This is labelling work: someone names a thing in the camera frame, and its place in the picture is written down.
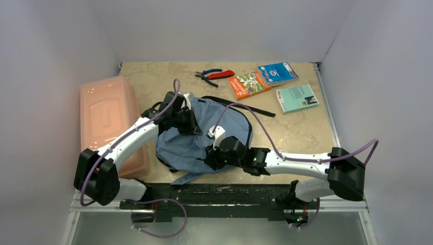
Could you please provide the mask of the blue student backpack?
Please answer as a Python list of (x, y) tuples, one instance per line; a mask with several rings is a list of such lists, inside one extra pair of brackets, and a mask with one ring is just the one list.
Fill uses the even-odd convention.
[[(213, 144), (207, 132), (214, 126), (225, 107), (232, 101), (215, 96), (195, 97), (191, 101), (198, 126), (203, 135), (181, 135), (176, 128), (162, 132), (156, 138), (156, 157), (169, 170), (178, 170), (187, 174), (174, 180), (171, 185), (183, 185), (196, 180), (204, 174), (217, 174), (233, 169), (227, 165), (220, 170), (212, 170), (205, 164), (205, 148)], [(226, 131), (226, 136), (235, 136), (244, 145), (250, 146), (253, 128), (247, 117), (234, 107), (229, 108), (219, 122)]]

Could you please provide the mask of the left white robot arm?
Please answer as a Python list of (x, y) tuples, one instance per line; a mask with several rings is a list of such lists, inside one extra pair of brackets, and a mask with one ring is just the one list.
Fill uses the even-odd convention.
[(176, 128), (182, 135), (202, 135), (195, 118), (192, 93), (169, 91), (118, 138), (97, 150), (85, 149), (79, 155), (74, 188), (82, 196), (102, 206), (114, 200), (132, 200), (140, 209), (148, 208), (152, 195), (138, 180), (120, 178), (118, 172), (126, 161), (162, 132)]

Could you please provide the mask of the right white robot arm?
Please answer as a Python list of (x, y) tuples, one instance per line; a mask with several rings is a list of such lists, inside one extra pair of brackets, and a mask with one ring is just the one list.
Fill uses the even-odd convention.
[(206, 149), (205, 164), (212, 170), (227, 165), (252, 176), (291, 174), (308, 180), (292, 181), (286, 200), (294, 208), (313, 199), (337, 195), (349, 201), (364, 198), (365, 164), (343, 148), (333, 147), (322, 154), (278, 154), (268, 148), (249, 148), (230, 136)]

